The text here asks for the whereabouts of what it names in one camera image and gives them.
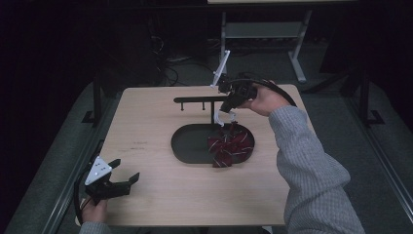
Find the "wooden table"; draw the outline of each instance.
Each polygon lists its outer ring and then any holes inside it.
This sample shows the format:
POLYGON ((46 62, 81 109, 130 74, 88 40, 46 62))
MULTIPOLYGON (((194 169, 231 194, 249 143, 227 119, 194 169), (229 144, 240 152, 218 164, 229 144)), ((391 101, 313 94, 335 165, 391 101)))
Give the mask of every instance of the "wooden table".
MULTIPOLYGON (((297 89, 282 85, 301 109, 297 89)), ((188 124, 210 122, 209 109, 177 97, 219 96, 211 87, 133 88, 123 93, 100 156, 122 159, 111 181, 140 172, 131 195, 109 201, 110 225, 219 226, 283 224, 288 185, 276 166, 278 148, 268 118, 236 109, 237 120, 255 137, 244 163, 227 169, 185 164, 173 155, 173 133, 188 124)))

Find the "dark background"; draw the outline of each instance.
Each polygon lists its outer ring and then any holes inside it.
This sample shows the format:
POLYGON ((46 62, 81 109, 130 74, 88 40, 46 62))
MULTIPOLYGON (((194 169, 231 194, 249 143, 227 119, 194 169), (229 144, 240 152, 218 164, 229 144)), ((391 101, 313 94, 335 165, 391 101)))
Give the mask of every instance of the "dark background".
MULTIPOLYGON (((101 1, 84 2, 0 2, 0 231, 19 205, 73 102, 95 76, 109 96, 125 87, 157 86, 162 80, 157 70, 162 68, 162 58, 151 52, 154 31, 167 39, 166 46, 188 53, 219 33, 212 30, 219 28, 219 14, 159 14, 161 23, 148 27, 147 17, 152 15, 94 8, 104 6, 101 1), (115 76, 123 78, 114 80, 115 76)), ((340 72, 350 65, 366 70, 413 130, 413 13, 409 6, 400 0, 360 1, 358 7, 328 23, 324 19, 335 13, 315 12, 312 21, 324 23, 313 23, 319 27, 310 27, 307 38, 331 40, 321 71, 340 72)))

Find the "black stand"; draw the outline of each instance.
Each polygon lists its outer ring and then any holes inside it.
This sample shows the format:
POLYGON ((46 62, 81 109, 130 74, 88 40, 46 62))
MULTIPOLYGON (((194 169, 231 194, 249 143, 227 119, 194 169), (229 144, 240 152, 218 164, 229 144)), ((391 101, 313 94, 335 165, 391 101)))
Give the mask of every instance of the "black stand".
POLYGON ((181 104, 181 110, 183 111, 183 103, 188 102, 201 102, 203 104, 203 110, 205 110, 205 102, 210 102, 210 123, 213 125, 215 121, 213 120, 213 114, 215 113, 215 102, 224 101, 226 96, 218 97, 176 97, 173 101, 175 103, 181 104))
POLYGON ((358 104, 358 117, 361 119, 362 123, 369 127, 370 125, 376 124, 385 124, 383 118, 380 116, 377 110, 371 110, 371 114, 374 116, 374 119, 368 118, 368 99, 369 99, 369 87, 370 79, 365 70, 359 67, 350 67, 345 71, 321 82, 320 84, 314 86, 313 88, 302 91, 302 94, 313 94, 322 89, 328 87, 329 85, 337 82, 338 80, 344 79, 347 77, 346 82, 343 87, 340 89, 340 94, 343 97, 351 98, 356 90, 360 88, 360 98, 358 104))
POLYGON ((94 111, 88 111, 85 114, 85 117, 82 120, 82 123, 93 123, 94 127, 100 121, 101 118, 101 99, 100 99, 100 81, 97 75, 94 77, 94 111))

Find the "red cloth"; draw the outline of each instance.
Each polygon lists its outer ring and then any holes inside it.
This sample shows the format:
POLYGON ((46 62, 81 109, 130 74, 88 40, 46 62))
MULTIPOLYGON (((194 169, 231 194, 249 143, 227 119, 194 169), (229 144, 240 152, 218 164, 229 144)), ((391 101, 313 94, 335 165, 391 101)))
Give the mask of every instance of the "red cloth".
POLYGON ((209 137, 207 139, 209 152, 215 153, 212 163, 214 168, 231 167, 235 157, 243 162, 252 151, 253 146, 248 133, 235 131, 236 126, 237 122, 233 122, 229 133, 225 134, 221 128, 219 137, 209 137))

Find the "white table leg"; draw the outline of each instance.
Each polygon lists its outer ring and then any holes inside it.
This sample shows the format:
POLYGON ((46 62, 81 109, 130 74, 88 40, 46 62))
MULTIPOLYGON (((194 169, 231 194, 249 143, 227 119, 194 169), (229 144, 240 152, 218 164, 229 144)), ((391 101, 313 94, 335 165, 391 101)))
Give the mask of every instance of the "white table leg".
MULTIPOLYGON (((225 57, 225 38, 226 38, 226 13, 222 13, 222 23, 221 23, 221 57, 219 58, 220 61, 222 61, 225 57)), ((222 70, 223 74, 227 74, 227 65, 224 66, 224 69, 222 70)))
POLYGON ((300 53, 301 46, 303 45, 304 37, 306 35, 307 27, 310 21, 312 11, 307 11, 300 27, 300 31, 297 38, 297 45, 293 51, 288 52, 289 59, 291 60, 292 67, 294 68, 298 82, 306 83, 307 79, 304 76, 303 69, 301 69, 300 62, 298 61, 298 54, 300 53))

